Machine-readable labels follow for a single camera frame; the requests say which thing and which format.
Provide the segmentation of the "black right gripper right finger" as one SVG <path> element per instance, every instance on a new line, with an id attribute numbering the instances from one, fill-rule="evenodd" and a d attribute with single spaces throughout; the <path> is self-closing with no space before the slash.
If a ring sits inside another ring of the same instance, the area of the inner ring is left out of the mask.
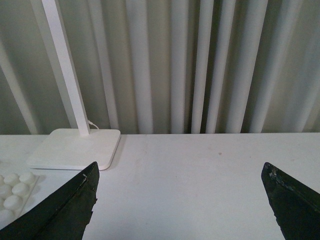
<path id="1" fill-rule="evenodd" d="M 286 240 L 320 238 L 320 194 L 269 162 L 261 180 L 276 222 Z"/>

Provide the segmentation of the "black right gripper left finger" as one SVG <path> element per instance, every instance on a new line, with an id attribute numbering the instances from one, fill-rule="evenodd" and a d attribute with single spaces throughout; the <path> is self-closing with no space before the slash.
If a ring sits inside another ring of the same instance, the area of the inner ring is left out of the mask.
<path id="1" fill-rule="evenodd" d="M 30 211 L 1 229 L 2 240 L 80 240 L 97 202 L 100 173 L 92 162 Z"/>

